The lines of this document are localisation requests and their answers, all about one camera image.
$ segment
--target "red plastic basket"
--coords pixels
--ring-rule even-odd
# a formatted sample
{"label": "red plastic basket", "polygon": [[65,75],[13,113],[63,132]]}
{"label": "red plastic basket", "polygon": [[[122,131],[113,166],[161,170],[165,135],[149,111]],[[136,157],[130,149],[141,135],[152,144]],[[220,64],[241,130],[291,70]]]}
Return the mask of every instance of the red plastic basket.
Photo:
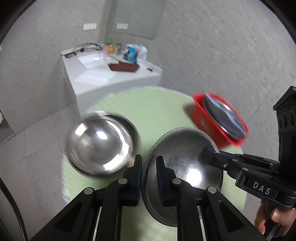
{"label": "red plastic basket", "polygon": [[[236,114],[237,112],[220,96],[216,94],[209,94],[212,98],[218,99],[222,101],[224,104],[228,105]],[[213,141],[216,143],[217,147],[219,149],[228,146],[228,145],[234,145],[234,146],[240,146],[242,145],[246,138],[241,140],[235,140],[232,137],[230,137],[227,133],[225,133],[209,116],[207,111],[204,109],[202,104],[202,99],[204,98],[205,94],[195,94],[193,95],[193,99],[195,102],[195,107],[191,113],[191,119],[194,121],[196,126],[202,130],[203,132],[207,133]],[[238,118],[244,125],[247,135],[249,134],[249,128],[247,127],[246,123],[243,121],[243,119],[237,114]]]}

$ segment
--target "bowl rim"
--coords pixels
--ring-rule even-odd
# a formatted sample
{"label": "bowl rim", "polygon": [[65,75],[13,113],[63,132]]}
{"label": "bowl rim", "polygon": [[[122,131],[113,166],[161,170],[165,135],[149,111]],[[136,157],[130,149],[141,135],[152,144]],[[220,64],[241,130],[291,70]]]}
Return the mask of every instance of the bowl rim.
{"label": "bowl rim", "polygon": [[[167,139],[169,136],[172,136],[176,133],[179,133],[181,131],[184,131],[184,130],[190,130],[190,131],[194,131],[196,133],[199,133],[201,134],[203,137],[205,137],[206,139],[208,139],[210,141],[210,143],[212,144],[214,150],[216,152],[220,152],[217,145],[215,144],[215,142],[203,131],[197,129],[197,128],[193,128],[193,127],[178,127],[178,128],[175,128],[173,130],[170,130],[168,131],[167,133],[165,133],[164,135],[161,136],[161,138],[159,138],[157,140],[157,142],[152,146],[152,148],[150,149],[146,159],[145,159],[145,162],[144,162],[144,165],[143,165],[143,169],[142,169],[142,177],[141,177],[141,193],[142,193],[142,198],[143,198],[143,202],[144,202],[144,205],[147,209],[147,211],[149,212],[149,214],[158,222],[160,222],[161,224],[163,225],[166,225],[166,226],[170,226],[170,227],[177,227],[177,223],[176,222],[171,222],[171,221],[168,221],[164,218],[162,218],[155,210],[154,208],[152,207],[150,201],[149,201],[149,198],[148,198],[148,195],[147,195],[147,192],[146,192],[146,184],[147,184],[147,176],[148,176],[148,171],[149,171],[149,168],[150,168],[150,164],[154,158],[154,155],[155,155],[155,152],[157,151],[157,149],[159,148],[159,146],[162,144],[162,142]],[[218,190],[220,191],[221,188],[222,188],[222,183],[223,183],[223,170],[221,170],[221,179],[220,179],[220,183],[219,183],[219,186],[218,186]]]}
{"label": "bowl rim", "polygon": [[[128,155],[125,158],[125,160],[117,168],[115,168],[112,172],[109,172],[109,173],[99,172],[97,170],[96,171],[82,170],[79,166],[77,166],[77,159],[79,159],[79,158],[77,158],[75,156],[75,154],[73,153],[73,151],[71,150],[71,144],[70,144],[71,140],[70,139],[71,139],[71,134],[73,133],[73,130],[76,130],[85,121],[89,121],[89,120],[92,120],[92,119],[95,119],[95,118],[98,118],[98,117],[100,117],[101,119],[105,119],[105,120],[108,119],[108,120],[110,120],[112,122],[116,122],[117,124],[120,124],[121,128],[123,128],[129,134],[129,137],[130,137],[130,139],[131,139],[131,141],[133,143],[132,153],[130,155]],[[116,117],[116,118],[119,118],[119,119],[122,119],[122,120],[126,121],[131,126],[131,128],[134,130],[134,133],[132,134],[128,130],[128,128],[123,125],[123,123],[121,121],[119,121],[118,119],[114,119],[112,117]],[[82,172],[83,174],[86,174],[86,175],[89,175],[89,176],[104,176],[104,175],[109,175],[109,174],[112,174],[112,173],[115,173],[115,172],[121,170],[126,165],[126,163],[128,162],[128,160],[130,158],[134,159],[134,157],[137,154],[138,150],[139,150],[139,133],[138,133],[138,130],[136,129],[136,127],[132,124],[132,122],[130,122],[130,120],[125,118],[124,116],[109,113],[109,112],[106,112],[106,111],[103,111],[103,110],[97,110],[97,111],[91,112],[89,114],[83,115],[82,116],[82,121],[79,124],[74,125],[71,128],[71,130],[68,132],[68,135],[67,135],[67,138],[66,138],[66,148],[65,148],[67,158],[68,158],[70,164],[76,170],[78,170],[79,172]]]}

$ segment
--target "wall socket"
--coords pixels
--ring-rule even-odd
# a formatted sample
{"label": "wall socket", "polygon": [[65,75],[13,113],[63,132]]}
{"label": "wall socket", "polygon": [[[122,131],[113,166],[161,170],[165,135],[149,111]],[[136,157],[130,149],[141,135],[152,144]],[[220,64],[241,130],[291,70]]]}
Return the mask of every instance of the wall socket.
{"label": "wall socket", "polygon": [[83,30],[96,29],[96,23],[85,23],[83,24]]}

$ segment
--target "white tile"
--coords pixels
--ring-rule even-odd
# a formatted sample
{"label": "white tile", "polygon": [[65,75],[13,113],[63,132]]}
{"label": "white tile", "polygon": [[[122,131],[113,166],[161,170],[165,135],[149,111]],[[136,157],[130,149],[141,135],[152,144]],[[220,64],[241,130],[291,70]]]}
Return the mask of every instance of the white tile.
{"label": "white tile", "polygon": [[57,132],[53,116],[49,115],[25,130],[26,156],[42,150],[55,141],[57,141]]}
{"label": "white tile", "polygon": [[41,215],[37,203],[21,209],[20,212],[25,223],[28,239],[30,240],[46,225],[46,222]]}
{"label": "white tile", "polygon": [[30,184],[26,159],[6,172],[3,181],[20,209],[36,203]]}
{"label": "white tile", "polygon": [[37,202],[62,190],[61,159],[58,141],[27,157],[29,177]]}
{"label": "white tile", "polygon": [[65,140],[70,129],[81,122],[77,105],[72,105],[53,114],[57,129],[57,136],[62,150],[65,148]]}
{"label": "white tile", "polygon": [[62,192],[43,199],[38,203],[38,207],[46,222],[49,222],[55,215],[57,215],[66,206],[62,198]]}
{"label": "white tile", "polygon": [[0,157],[3,174],[25,159],[25,131],[15,135],[0,147]]}

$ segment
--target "white bathroom counter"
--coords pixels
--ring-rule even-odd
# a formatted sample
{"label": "white bathroom counter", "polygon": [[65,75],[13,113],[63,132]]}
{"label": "white bathroom counter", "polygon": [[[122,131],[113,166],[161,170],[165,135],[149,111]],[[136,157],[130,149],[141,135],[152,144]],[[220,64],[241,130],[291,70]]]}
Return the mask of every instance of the white bathroom counter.
{"label": "white bathroom counter", "polygon": [[111,71],[108,63],[127,61],[122,56],[106,54],[103,51],[77,53],[73,57],[62,58],[81,115],[89,106],[109,93],[132,87],[157,86],[162,75],[162,69],[149,62],[139,64],[140,67],[133,73]]}

